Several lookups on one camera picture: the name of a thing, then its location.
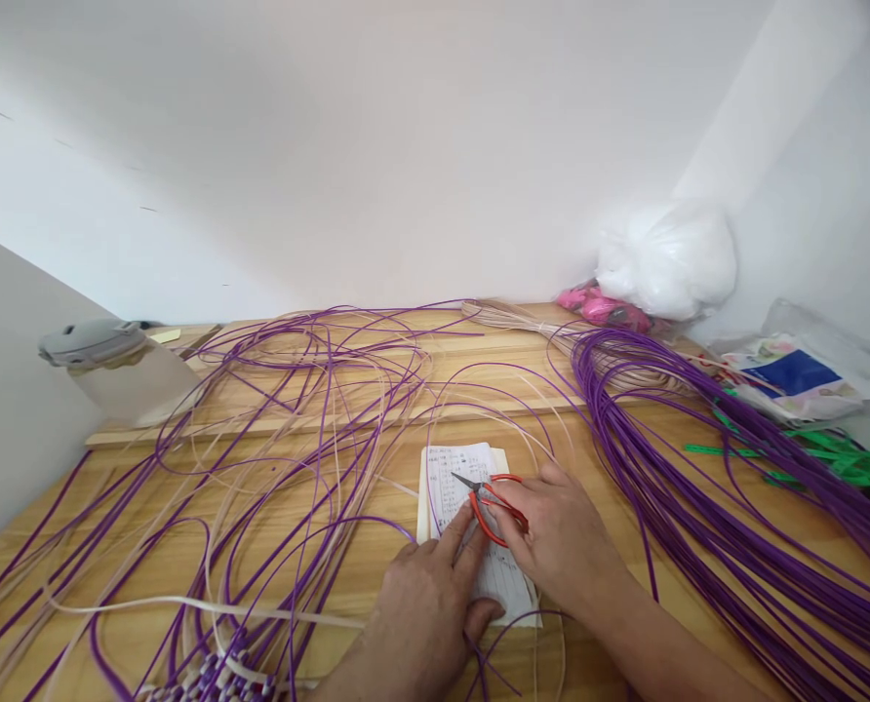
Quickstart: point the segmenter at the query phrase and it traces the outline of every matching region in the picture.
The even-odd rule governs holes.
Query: plastic bag
[[[674,201],[601,236],[597,280],[607,297],[683,322],[710,313],[734,287],[737,263],[724,213]]]
[[[730,378],[738,397],[779,421],[870,414],[870,342],[788,300],[773,303],[760,334],[718,339],[708,349],[747,374]]]
[[[672,330],[665,320],[651,317],[629,302],[605,296],[595,280],[562,291],[555,301],[595,327],[626,329],[652,336],[667,336]]]

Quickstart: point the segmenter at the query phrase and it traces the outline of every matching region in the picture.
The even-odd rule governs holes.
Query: scissors blade
[[[469,481],[467,478],[461,477],[458,473],[452,473],[452,475],[458,478],[462,483],[467,485],[473,492],[477,492],[481,488],[480,483],[474,483],[473,481]]]

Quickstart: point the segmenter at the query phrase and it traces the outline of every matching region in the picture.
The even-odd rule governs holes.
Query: red scissors
[[[481,488],[483,488],[486,492],[489,492],[497,500],[499,500],[498,502],[495,500],[484,500],[484,502],[486,502],[487,504],[493,504],[498,507],[502,507],[507,512],[509,512],[513,519],[516,521],[516,523],[520,526],[520,529],[523,533],[526,533],[530,530],[530,523],[527,522],[526,517],[523,516],[523,513],[516,509],[516,507],[511,505],[505,499],[500,497],[496,492],[494,492],[494,489],[491,487],[491,483],[502,480],[511,480],[517,483],[522,483],[522,478],[520,478],[519,476],[511,475],[509,473],[499,473],[497,475],[491,476],[491,483],[475,483],[474,481],[469,481],[467,478],[462,478],[458,473],[452,473],[452,475],[458,478],[469,488],[471,488],[471,493],[467,497],[471,500],[471,507],[474,508],[474,516],[477,517],[477,522],[481,525],[481,529],[484,530],[484,533],[487,535],[487,537],[497,546],[509,548],[506,545],[506,541],[504,541],[494,533],[494,531],[490,527],[490,523],[484,518],[484,514],[481,512],[482,500],[479,497]]]

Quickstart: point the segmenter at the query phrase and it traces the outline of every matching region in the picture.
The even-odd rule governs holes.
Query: gray lid
[[[139,322],[93,320],[42,336],[38,355],[52,366],[91,369],[139,348],[145,340]]]

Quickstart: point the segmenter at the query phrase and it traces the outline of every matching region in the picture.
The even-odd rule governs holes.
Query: blue label
[[[842,377],[828,366],[823,366],[805,351],[793,351],[777,361],[755,369],[745,369],[743,372],[765,380],[770,385],[780,388],[790,397],[801,395],[807,390],[819,385],[827,385]],[[757,387],[769,398],[780,397],[770,388],[763,385]]]

